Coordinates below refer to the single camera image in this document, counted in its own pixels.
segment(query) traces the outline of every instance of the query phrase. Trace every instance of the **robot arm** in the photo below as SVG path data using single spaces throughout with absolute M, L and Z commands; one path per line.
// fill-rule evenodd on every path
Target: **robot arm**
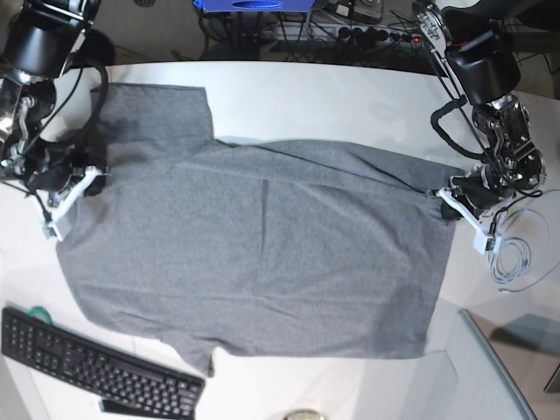
M 10 30 L 3 57 L 11 69 L 0 80 L 0 179 L 18 180 L 39 204 L 47 237 L 60 241 L 69 225 L 66 214 L 82 193 L 101 191 L 106 157 L 88 133 L 101 112 L 109 78 L 81 47 L 100 0 L 25 0 Z M 53 80 L 73 67 L 95 67 L 101 87 L 92 115 L 82 129 L 58 142 L 41 134 L 58 110 Z M 49 211 L 38 195 L 48 193 Z
M 455 6 L 462 3 L 465 7 L 443 9 L 426 0 L 415 3 L 432 63 L 437 61 L 451 84 L 456 86 L 458 82 L 464 92 L 457 89 L 458 97 L 434 113 L 432 125 L 453 149 L 481 162 L 467 176 L 452 178 L 448 191 L 439 194 L 444 198 L 442 215 L 446 219 L 457 219 L 468 212 L 467 216 L 474 218 L 466 218 L 476 221 L 486 210 L 517 194 L 538 196 L 537 188 L 545 180 L 543 158 L 529 133 L 529 115 L 512 94 L 521 74 L 498 25 L 498 21 L 516 16 L 539 2 L 455 0 Z M 441 117 L 462 108 L 467 101 L 472 105 L 474 127 L 486 137 L 486 143 L 481 142 L 472 128 L 483 149 L 480 153 L 469 152 L 454 143 L 438 124 Z M 486 249 L 482 247 L 479 251 L 494 249 L 498 241 L 493 241 L 493 234 L 486 231 Z

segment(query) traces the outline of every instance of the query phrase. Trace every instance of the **white table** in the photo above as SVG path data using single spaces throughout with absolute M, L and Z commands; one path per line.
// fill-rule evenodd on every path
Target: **white table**
M 109 76 L 113 82 L 206 88 L 214 133 L 225 141 L 348 141 L 463 168 L 472 164 L 448 148 L 431 129 L 431 112 L 448 99 L 435 77 L 357 67 L 250 62 L 116 66 L 109 70 Z M 75 74 L 58 80 L 59 102 L 66 98 L 74 80 Z M 47 136 L 79 126 L 87 119 L 88 90 L 96 83 L 94 73 L 84 73 L 76 95 L 61 118 L 53 122 Z M 546 186 L 558 188 L 560 102 L 529 94 L 521 94 L 521 99 L 531 115 L 535 143 L 546 158 Z M 443 125 L 458 143 L 476 150 L 460 116 L 449 115 Z M 54 241 L 44 240 L 34 223 L 38 220 L 35 207 L 18 192 L 0 188 L 0 194 L 2 305 L 42 305 L 55 323 L 68 329 L 146 359 L 194 372 L 173 349 L 158 341 L 113 333 L 87 322 L 62 276 Z M 555 233 L 560 230 L 554 217 L 553 203 L 557 200 L 560 194 L 535 205 L 549 219 L 551 249 L 557 249 Z M 537 236 L 528 231 L 525 237 L 538 241 Z M 519 295 L 502 295 L 487 274 L 485 259 L 472 248 L 472 241 L 473 231 L 464 222 L 458 223 L 426 353 L 445 349 L 454 314 L 461 307 L 470 308 L 496 325 L 525 313 L 560 320 L 556 283 L 543 283 Z M 552 265 L 555 254 L 548 253 L 544 269 Z M 286 410 L 301 407 L 324 411 L 332 420 L 397 419 L 407 397 L 406 384 L 417 363 L 244 359 L 221 350 L 216 351 L 214 361 L 216 376 L 207 382 L 197 410 L 199 420 L 280 420 Z M 9 368 L 17 386 L 26 389 L 33 418 L 113 418 L 99 414 L 95 399 L 86 392 L 11 360 Z

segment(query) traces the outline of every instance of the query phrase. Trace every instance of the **gray t-shirt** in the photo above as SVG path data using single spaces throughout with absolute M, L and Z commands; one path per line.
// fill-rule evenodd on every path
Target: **gray t-shirt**
M 209 375 L 215 347 L 422 355 L 454 230 L 422 191 L 458 170 L 351 143 L 228 146 L 198 88 L 112 85 L 95 135 L 110 185 L 57 247 L 88 319 Z

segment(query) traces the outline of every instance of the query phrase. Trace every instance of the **keyboard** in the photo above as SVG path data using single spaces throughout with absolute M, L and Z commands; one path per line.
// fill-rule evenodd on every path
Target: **keyboard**
M 2 312 L 2 354 L 151 417 L 192 420 L 204 380 L 29 317 Z

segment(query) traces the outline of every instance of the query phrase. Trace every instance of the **coiled white cable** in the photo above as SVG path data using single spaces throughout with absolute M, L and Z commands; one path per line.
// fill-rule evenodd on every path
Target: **coiled white cable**
M 544 195 L 550 193 L 560 193 L 560 189 L 548 190 L 547 192 L 544 193 Z M 508 231 L 511 230 L 512 226 L 523 214 L 533 214 L 542 222 L 542 224 L 546 228 L 546 234 L 543 240 L 543 250 L 539 254 L 538 258 L 536 258 L 534 261 L 532 261 L 533 257 L 531 255 L 531 247 L 529 246 L 527 241 L 518 237 L 507 238 Z M 504 238 L 504 240 L 500 246 L 500 249 L 497 252 L 488 255 L 488 264 L 489 264 L 490 276 L 492 277 L 492 279 L 497 284 L 506 285 L 506 284 L 511 284 L 512 282 L 519 280 L 522 277 L 525 277 L 538 266 L 539 262 L 543 259 L 549 247 L 550 226 L 542 214 L 540 214 L 539 212 L 537 212 L 532 208 L 523 207 L 519 210 L 514 211 L 509 216 L 507 216 L 500 223 L 499 230 L 501 231 L 500 233 Z M 512 255 L 515 258 L 515 263 L 512 264 L 511 269 L 507 269 L 503 261 L 504 252 L 506 252 L 507 250 L 510 250 L 510 252 L 513 250 Z M 544 275 L 540 276 L 533 283 L 525 287 L 521 287 L 520 289 L 500 288 L 500 291 L 503 293 L 519 293 L 522 291 L 526 291 L 532 288 L 533 286 L 539 284 L 545 278 L 547 278 L 559 266 L 560 266 L 560 261 L 558 261 L 551 269 L 549 269 L 546 273 L 544 273 Z

